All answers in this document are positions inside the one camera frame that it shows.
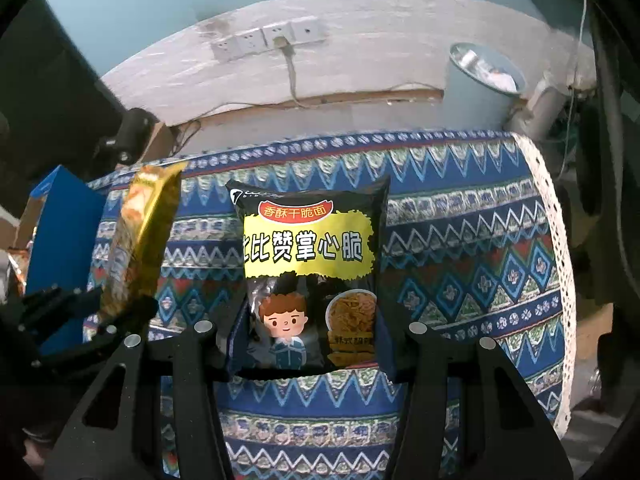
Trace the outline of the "blue cardboard box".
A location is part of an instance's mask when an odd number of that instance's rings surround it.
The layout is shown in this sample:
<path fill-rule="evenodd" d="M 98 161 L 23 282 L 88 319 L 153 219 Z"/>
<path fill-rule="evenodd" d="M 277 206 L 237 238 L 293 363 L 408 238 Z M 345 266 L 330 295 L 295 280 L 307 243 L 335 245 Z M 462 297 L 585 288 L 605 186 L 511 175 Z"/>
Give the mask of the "blue cardboard box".
<path fill-rule="evenodd" d="M 13 246 L 29 251 L 26 294 L 87 287 L 105 196 L 62 166 L 30 192 Z"/>

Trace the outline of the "white wall socket strip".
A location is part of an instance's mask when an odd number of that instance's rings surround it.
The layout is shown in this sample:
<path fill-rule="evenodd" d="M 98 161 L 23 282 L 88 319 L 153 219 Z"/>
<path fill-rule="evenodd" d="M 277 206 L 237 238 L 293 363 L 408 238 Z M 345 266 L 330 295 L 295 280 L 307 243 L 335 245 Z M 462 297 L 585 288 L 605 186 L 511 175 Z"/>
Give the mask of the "white wall socket strip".
<path fill-rule="evenodd" d="M 288 21 L 274 22 L 215 39 L 210 47 L 219 63 L 227 63 L 247 55 L 272 50 L 314 44 L 326 40 L 326 25 L 316 16 L 303 16 Z"/>

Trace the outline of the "small cardboard box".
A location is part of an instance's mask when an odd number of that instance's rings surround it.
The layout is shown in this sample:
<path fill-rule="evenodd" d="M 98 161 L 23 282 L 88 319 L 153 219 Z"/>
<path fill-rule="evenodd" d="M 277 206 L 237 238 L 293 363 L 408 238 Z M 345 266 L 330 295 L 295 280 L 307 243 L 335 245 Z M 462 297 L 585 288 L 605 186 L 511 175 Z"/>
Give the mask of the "small cardboard box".
<path fill-rule="evenodd" d="M 164 122 L 157 122 L 151 130 L 149 142 L 145 145 L 139 164 L 154 162 L 171 155 L 177 142 L 177 133 Z"/>

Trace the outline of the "gold yellow snack bag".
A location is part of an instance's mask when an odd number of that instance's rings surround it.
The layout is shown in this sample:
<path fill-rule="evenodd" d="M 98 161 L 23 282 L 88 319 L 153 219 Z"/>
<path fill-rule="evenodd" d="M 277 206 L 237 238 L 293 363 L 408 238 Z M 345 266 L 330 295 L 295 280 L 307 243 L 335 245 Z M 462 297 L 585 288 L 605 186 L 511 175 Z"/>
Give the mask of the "gold yellow snack bag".
<path fill-rule="evenodd" d="M 108 252 L 100 320 L 111 321 L 142 296 L 153 297 L 181 196 L 184 162 L 146 165 L 132 179 Z"/>

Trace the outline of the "black yellow noodle snack bag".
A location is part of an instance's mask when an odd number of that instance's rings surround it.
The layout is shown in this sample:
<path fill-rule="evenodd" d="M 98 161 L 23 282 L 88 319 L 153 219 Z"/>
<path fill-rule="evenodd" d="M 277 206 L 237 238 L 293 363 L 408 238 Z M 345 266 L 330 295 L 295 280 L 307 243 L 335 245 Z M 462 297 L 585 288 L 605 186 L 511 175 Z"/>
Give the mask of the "black yellow noodle snack bag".
<path fill-rule="evenodd" d="M 227 188 L 242 226 L 244 366 L 297 375 L 373 361 L 390 178 L 343 191 Z"/>

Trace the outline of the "black cylindrical device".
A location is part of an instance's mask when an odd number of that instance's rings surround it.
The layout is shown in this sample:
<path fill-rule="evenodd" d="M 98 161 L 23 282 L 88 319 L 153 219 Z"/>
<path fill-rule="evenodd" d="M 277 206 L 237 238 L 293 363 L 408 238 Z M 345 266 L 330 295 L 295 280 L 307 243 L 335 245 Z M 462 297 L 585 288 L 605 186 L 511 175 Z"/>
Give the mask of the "black cylindrical device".
<path fill-rule="evenodd" d="M 100 140 L 96 154 L 106 156 L 116 164 L 134 164 L 148 145 L 155 123 L 155 117 L 147 110 L 130 108 L 122 116 L 114 136 Z"/>

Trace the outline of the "blue patterned tablecloth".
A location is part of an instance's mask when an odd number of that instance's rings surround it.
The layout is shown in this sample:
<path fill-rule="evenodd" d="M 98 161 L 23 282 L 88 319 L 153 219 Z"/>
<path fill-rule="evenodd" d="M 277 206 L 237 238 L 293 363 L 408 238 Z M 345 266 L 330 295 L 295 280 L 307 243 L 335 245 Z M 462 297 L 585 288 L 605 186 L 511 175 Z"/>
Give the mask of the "blue patterned tablecloth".
<path fill-rule="evenodd" d="M 149 340 L 246 301 L 242 226 L 227 184 L 350 190 L 390 178 L 378 306 L 457 342 L 495 339 L 560 442 L 570 422 L 575 292 L 562 210 L 529 140 L 488 131 L 391 131 L 186 156 Z M 371 362 L 283 375 L 243 364 L 214 385 L 237 479 L 388 479 L 407 387 Z M 450 379 L 436 479 L 457 479 Z"/>

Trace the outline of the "black curtain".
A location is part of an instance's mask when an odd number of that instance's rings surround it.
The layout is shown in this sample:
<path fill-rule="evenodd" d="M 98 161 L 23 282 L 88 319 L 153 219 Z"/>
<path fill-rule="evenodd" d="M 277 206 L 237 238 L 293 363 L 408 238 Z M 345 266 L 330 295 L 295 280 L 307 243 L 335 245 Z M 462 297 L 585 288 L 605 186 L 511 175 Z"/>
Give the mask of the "black curtain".
<path fill-rule="evenodd" d="M 1 206 L 20 216 L 57 166 L 85 181 L 111 172 L 99 144 L 122 114 L 47 1 L 28 0 L 1 36 Z"/>

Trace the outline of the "light blue waste bin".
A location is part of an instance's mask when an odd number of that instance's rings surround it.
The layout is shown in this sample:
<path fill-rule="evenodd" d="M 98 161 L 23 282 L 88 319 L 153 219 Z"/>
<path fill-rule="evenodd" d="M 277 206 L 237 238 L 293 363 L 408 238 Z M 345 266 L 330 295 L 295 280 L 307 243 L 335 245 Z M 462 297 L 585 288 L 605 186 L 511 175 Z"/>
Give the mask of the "light blue waste bin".
<path fill-rule="evenodd" d="M 526 89 L 510 58 L 481 44 L 457 42 L 449 50 L 440 118 L 454 130 L 500 130 Z"/>

